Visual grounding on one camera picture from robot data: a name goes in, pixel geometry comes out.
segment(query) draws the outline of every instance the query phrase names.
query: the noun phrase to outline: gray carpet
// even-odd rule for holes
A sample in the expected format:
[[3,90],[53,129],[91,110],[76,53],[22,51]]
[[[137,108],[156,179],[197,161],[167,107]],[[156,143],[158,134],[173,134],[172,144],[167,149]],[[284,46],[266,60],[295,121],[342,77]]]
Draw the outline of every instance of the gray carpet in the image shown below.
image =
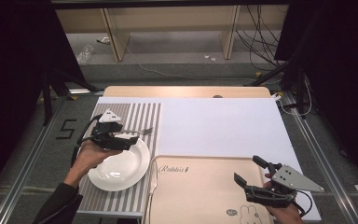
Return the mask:
[[[81,66],[81,69],[84,72],[86,80],[90,84],[100,88],[125,85],[242,86],[250,82],[250,80],[246,78],[255,78],[255,72],[257,71],[257,69],[254,69],[250,64],[244,63],[148,64],[146,67],[169,75],[195,78],[168,77],[162,74],[146,72],[139,65],[134,64],[87,65]],[[279,89],[278,85],[274,83],[274,80],[270,80],[269,82],[271,84],[268,84],[268,87],[271,90]],[[78,88],[77,85],[72,83],[68,85],[70,88]],[[98,96],[93,95],[79,96],[75,101],[65,100],[63,108],[58,114],[52,131],[48,136],[48,141],[26,184],[27,188],[22,193],[8,223],[30,223],[41,204],[46,200],[57,184],[63,180],[69,168],[76,139],[90,119],[91,112],[97,100]],[[53,102],[53,107],[56,108],[56,102]],[[21,143],[17,146],[4,172],[0,176],[0,202],[3,200],[4,193],[7,192],[7,186],[13,184],[17,173],[20,171],[23,162],[34,145],[34,141],[41,130],[43,117],[43,106],[38,102],[33,121],[30,122],[29,128],[21,139]],[[57,137],[68,136],[69,134],[68,132],[60,131],[66,119],[76,119],[76,121],[68,122],[65,126],[66,128],[73,128],[75,130],[73,136],[71,139],[57,139]],[[326,189],[324,193],[313,194],[316,205],[319,207],[323,218],[321,223],[346,223],[345,217],[342,215],[336,199],[327,186],[322,172],[310,153],[307,142],[300,132],[295,119],[283,113],[282,120],[304,174]],[[354,188],[354,185],[358,184],[357,168],[349,159],[342,157],[338,153],[339,143],[322,115],[308,114],[307,123],[321,144],[328,160],[336,168],[337,176],[339,176],[340,181],[358,209],[358,193]],[[78,215],[74,223],[97,224],[100,221],[103,223],[115,222],[114,219],[107,217],[101,220],[99,217]]]

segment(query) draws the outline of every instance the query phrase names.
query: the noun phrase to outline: white table surface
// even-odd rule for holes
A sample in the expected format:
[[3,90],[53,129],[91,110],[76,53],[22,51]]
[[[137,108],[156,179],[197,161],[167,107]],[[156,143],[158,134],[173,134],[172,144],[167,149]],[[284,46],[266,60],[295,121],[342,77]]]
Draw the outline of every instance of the white table surface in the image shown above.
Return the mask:
[[[98,101],[112,103],[161,103],[157,155],[257,155],[272,163],[289,164],[302,173],[273,99],[101,97]],[[305,196],[299,194],[296,201],[305,210],[309,208]],[[317,207],[313,205],[303,219],[321,220]]]

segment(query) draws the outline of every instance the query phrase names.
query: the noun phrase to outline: black cable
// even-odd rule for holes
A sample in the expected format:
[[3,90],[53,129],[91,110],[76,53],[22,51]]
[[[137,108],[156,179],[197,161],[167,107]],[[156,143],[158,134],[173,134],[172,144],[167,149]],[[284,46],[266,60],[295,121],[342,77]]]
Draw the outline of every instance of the black cable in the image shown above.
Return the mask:
[[312,202],[312,199],[310,198],[310,196],[309,196],[308,194],[304,193],[303,191],[296,190],[296,192],[304,194],[304,195],[307,196],[308,199],[310,200],[310,208],[307,210],[307,212],[304,212],[304,213],[303,213],[303,215],[302,215],[302,217],[303,217],[303,216],[305,216],[305,215],[310,211],[310,209],[312,209],[313,202]]
[[109,42],[103,42],[103,41],[101,41],[101,40],[99,40],[99,39],[97,39],[97,42],[100,43],[100,44],[110,45]]
[[272,69],[265,69],[265,68],[260,68],[258,66],[256,66],[253,61],[252,61],[252,53],[256,54],[258,57],[262,58],[263,60],[265,60],[268,63],[273,63],[271,62],[268,58],[264,57],[264,55],[262,55],[259,51],[257,51],[255,48],[253,48],[253,46],[251,44],[249,44],[237,31],[238,36],[240,37],[241,42],[243,43],[243,45],[248,48],[251,52],[249,54],[249,58],[250,58],[250,63],[252,64],[253,67],[259,69],[259,70],[263,70],[263,71],[272,71]]
[[275,34],[272,33],[272,31],[267,27],[267,25],[264,23],[264,20],[263,20],[263,17],[260,17],[261,18],[261,22],[263,22],[263,25],[267,28],[267,30],[269,31],[269,33],[272,35],[272,37],[274,37],[274,42],[272,43],[275,43],[275,42],[279,42],[278,38],[275,36]]
[[[251,37],[249,36],[249,35],[247,35],[246,33],[245,33],[245,31],[242,31],[248,38],[250,38],[251,39]],[[260,41],[260,40],[255,40],[255,42],[257,42],[257,43],[260,43],[260,44],[262,44],[263,43],[263,41]],[[277,48],[278,46],[277,45],[274,45],[273,43],[275,43],[275,41],[274,42],[272,42],[272,44],[271,43],[264,43],[264,44],[267,44],[267,45],[270,45],[270,46],[272,46],[272,47],[275,47],[275,48]]]
[[71,159],[71,167],[74,165],[75,163],[75,160],[77,158],[77,153],[79,152],[79,149],[81,147],[81,144],[90,139],[90,137],[87,137],[87,138],[83,138],[83,136],[86,134],[86,131],[89,129],[89,126],[91,125],[91,123],[96,120],[96,119],[99,119],[100,117],[102,117],[103,115],[100,114],[100,115],[97,115],[97,116],[94,116],[87,124],[86,124],[86,127],[84,128],[83,132],[81,133],[81,135],[79,136],[79,138],[77,139],[77,142],[76,142],[76,145],[75,145],[75,148],[74,148],[74,152],[72,154],[72,159]]
[[[246,7],[248,8],[248,12],[249,12],[249,14],[250,14],[250,16],[252,18],[252,21],[253,21],[253,23],[255,25],[255,34],[254,34],[254,37],[252,38],[252,44],[251,44],[251,47],[253,47],[253,44],[255,42],[255,35],[257,34],[257,30],[258,30],[258,25],[255,23],[255,19],[254,19],[253,15],[252,15],[252,12],[251,12],[249,6],[246,6]],[[252,54],[249,55],[249,59],[250,59],[250,61],[252,61]]]
[[285,14],[285,15],[286,15],[287,10],[288,10],[288,8],[287,8],[285,11],[282,11],[282,10],[279,8],[279,5],[277,5],[277,9],[278,9],[281,13],[283,13],[283,14]]
[[262,191],[264,191],[264,192],[266,192],[266,193],[268,193],[268,194],[272,194],[272,195],[275,196],[274,198],[263,197],[263,196],[260,196],[260,195],[255,194],[255,192],[254,192],[254,186],[250,186],[250,187],[251,187],[251,192],[252,192],[252,194],[253,194],[256,198],[259,198],[259,199],[270,200],[270,201],[286,201],[286,200],[290,199],[290,196],[288,196],[288,195],[279,194],[279,193],[275,193],[275,192],[269,191],[269,190],[267,190],[267,189],[258,188],[259,190],[262,190]]
[[296,203],[295,201],[292,201],[292,204],[298,209],[300,210],[300,217],[305,216],[305,211],[304,208],[302,208],[298,203]]
[[[264,51],[265,51],[265,53],[267,54],[267,57],[269,58],[270,63],[272,63],[272,64],[275,65],[275,66],[279,66],[279,63],[278,63],[278,62],[274,63],[274,62],[270,59],[269,54],[267,53],[267,51],[268,51],[272,56],[274,56],[274,53],[272,53],[272,50],[271,50],[270,47],[269,47],[271,44],[267,43],[266,39],[264,38],[264,36],[263,36],[262,33],[261,33],[261,23],[260,23],[260,21],[262,21],[263,24],[264,24],[263,18],[261,17],[261,6],[260,6],[260,5],[257,6],[257,22],[255,22],[255,17],[253,16],[253,14],[252,14],[252,12],[251,12],[249,6],[247,6],[247,9],[248,9],[248,12],[249,12],[249,14],[250,14],[250,16],[251,16],[251,18],[252,18],[252,21],[253,21],[253,23],[254,23],[254,25],[255,25],[255,29],[256,29],[255,34],[256,34],[256,33],[259,33],[259,34],[260,34],[260,38],[261,38],[261,42],[263,43]],[[272,34],[272,36],[274,37],[274,39],[275,39],[276,41],[278,41],[277,37],[270,31],[270,29],[267,27],[267,25],[265,25],[265,26],[266,26],[266,28],[268,29],[268,31]]]
[[[303,105],[310,105],[310,102],[306,102],[304,103]],[[289,109],[292,109],[292,108],[295,108],[297,107],[297,104],[294,103],[294,104],[290,104],[290,105],[284,105],[283,107],[278,105],[278,109],[281,111],[281,115],[285,112],[284,109],[285,108],[289,108]],[[316,113],[311,113],[309,112],[309,114],[312,114],[312,115],[320,115],[320,113],[318,112],[318,110],[316,109]]]

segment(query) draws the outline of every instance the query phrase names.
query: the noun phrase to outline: table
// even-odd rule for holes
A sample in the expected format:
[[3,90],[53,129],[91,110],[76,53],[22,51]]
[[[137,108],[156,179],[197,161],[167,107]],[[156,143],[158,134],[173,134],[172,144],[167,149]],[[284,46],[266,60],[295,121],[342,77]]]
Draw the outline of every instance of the table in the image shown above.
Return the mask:
[[[217,95],[224,98],[213,98]],[[258,155],[266,161],[290,164],[301,172],[278,108],[266,88],[109,87],[94,113],[112,106],[118,106],[117,111],[126,111],[119,112],[126,114],[124,118],[136,120],[137,126],[132,128],[155,127],[152,136],[143,139],[152,158]],[[122,120],[125,127],[133,125],[128,120]],[[143,190],[147,178],[146,175],[129,189],[107,192],[97,189],[85,177],[80,183],[84,200],[78,212],[140,218],[145,208]],[[297,201],[307,204],[300,196]],[[304,218],[321,219],[315,206]]]

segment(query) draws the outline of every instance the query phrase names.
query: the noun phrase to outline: cable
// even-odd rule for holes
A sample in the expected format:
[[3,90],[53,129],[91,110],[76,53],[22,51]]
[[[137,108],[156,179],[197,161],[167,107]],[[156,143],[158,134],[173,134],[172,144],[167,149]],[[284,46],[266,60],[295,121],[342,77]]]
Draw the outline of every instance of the cable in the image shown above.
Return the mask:
[[264,191],[264,192],[266,192],[268,194],[274,195],[275,198],[260,196],[260,195],[255,194],[255,192],[254,192],[254,187],[255,186],[250,186],[250,187],[251,187],[252,194],[256,198],[259,198],[259,199],[270,200],[270,201],[287,201],[288,199],[290,199],[290,196],[283,195],[283,194],[278,194],[278,193],[275,193],[275,192],[272,192],[272,191],[269,191],[269,190],[266,190],[266,189],[258,188],[259,190],[262,190],[262,191]]
[[[128,48],[127,45],[126,46],[126,50],[130,53],[130,55],[135,59],[135,61],[137,61],[137,58],[132,54],[132,52],[130,51],[130,49]],[[253,78],[247,78],[247,77],[185,77],[185,76],[179,76],[179,75],[172,75],[172,74],[166,74],[163,72],[159,72],[157,70],[153,70],[153,69],[147,69],[145,67],[143,67],[140,63],[137,62],[137,64],[144,69],[146,72],[152,72],[152,73],[157,73],[166,77],[181,77],[181,78],[187,78],[187,79],[210,79],[210,80],[250,80],[250,81],[255,81],[255,79]]]
[[305,216],[305,215],[310,211],[310,209],[312,209],[313,202],[312,202],[312,199],[310,198],[310,196],[309,196],[307,193],[304,193],[303,191],[300,191],[300,190],[296,190],[296,192],[304,194],[304,195],[307,196],[308,199],[310,200],[310,208],[309,208],[306,212],[304,212],[304,213],[302,214],[302,217],[303,217],[303,216]]
[[107,36],[99,37],[99,38],[97,38],[97,43],[110,45],[110,39]]
[[86,134],[86,131],[89,129],[89,126],[91,125],[92,122],[94,122],[94,120],[97,120],[99,119],[100,117],[102,117],[103,115],[97,115],[97,116],[94,116],[86,125],[86,127],[83,129],[83,132],[81,133],[81,135],[79,136],[79,138],[77,139],[77,142],[76,142],[76,145],[75,145],[75,148],[74,148],[74,152],[72,154],[72,159],[71,159],[71,167],[74,165],[75,163],[75,160],[77,158],[77,154],[79,152],[79,149],[81,147],[81,144],[87,140],[87,139],[90,139],[89,137],[87,138],[83,138],[83,136]]
[[281,10],[280,5],[277,5],[276,7],[282,14],[285,14],[285,16],[286,16],[286,13],[287,13],[287,10],[289,10],[289,7],[286,7],[286,10]]
[[[274,53],[272,52],[271,50],[271,47],[273,48],[277,48],[276,45],[274,45],[275,42],[278,42],[278,36],[281,35],[281,33],[279,33],[277,36],[275,34],[273,34],[271,32],[271,30],[267,27],[267,25],[264,23],[264,20],[261,16],[261,9],[262,7],[261,6],[257,6],[257,21],[255,20],[255,17],[253,15],[253,13],[251,12],[249,6],[247,6],[247,9],[248,9],[248,12],[249,12],[249,15],[251,16],[252,18],[252,21],[253,21],[253,24],[255,26],[255,34],[253,37],[247,35],[244,31],[243,33],[248,37],[250,38],[252,41],[251,43],[248,43],[241,35],[240,33],[237,31],[237,35],[240,37],[240,40],[241,42],[245,45],[246,48],[248,48],[251,53],[249,55],[249,60],[252,64],[253,67],[259,69],[259,70],[264,70],[264,71],[272,71],[272,69],[264,69],[264,68],[260,68],[258,66],[256,66],[254,63],[253,63],[253,60],[252,60],[252,53],[254,53],[255,55],[257,55],[258,57],[260,57],[261,59],[265,60],[267,63],[271,64],[272,66],[274,67],[277,67],[279,66],[279,62],[278,61],[275,61],[273,62],[273,60],[270,58],[270,55],[272,57],[275,57],[274,56]],[[264,24],[264,26],[267,28],[267,30],[269,31],[269,33],[272,35],[272,37],[274,38],[274,41],[272,43],[268,43],[265,39],[265,37],[263,36],[262,32],[261,32],[261,23]],[[260,40],[257,40],[256,39],[256,35],[259,35],[260,36]],[[260,53],[258,50],[256,50],[254,48],[254,43],[257,42],[257,43],[261,43],[262,44],[262,47],[264,49],[264,53]]]
[[[308,87],[306,81],[304,81],[304,83],[305,83],[305,86],[307,87],[308,95],[310,96],[310,88]],[[310,110],[312,109],[312,100],[311,100],[311,98],[310,98],[310,108],[309,108],[309,110],[308,110],[306,113],[304,113],[304,114],[293,114],[293,113],[290,113],[290,112],[288,112],[288,111],[286,111],[286,110],[284,109],[285,105],[283,105],[283,103],[282,103],[281,100],[278,100],[278,102],[281,104],[281,107],[282,107],[282,110],[284,111],[284,113],[289,114],[289,115],[292,115],[292,116],[304,116],[304,115],[307,115],[307,114],[309,114]]]
[[282,79],[280,78],[280,79],[278,79],[278,80],[276,80],[276,81],[273,81],[273,82],[265,82],[267,85],[272,85],[272,84],[276,84],[276,83],[278,83],[278,82],[280,82]]
[[290,105],[284,105],[283,107],[286,107],[286,108],[294,108],[296,107],[297,104],[294,103],[294,104],[290,104]]

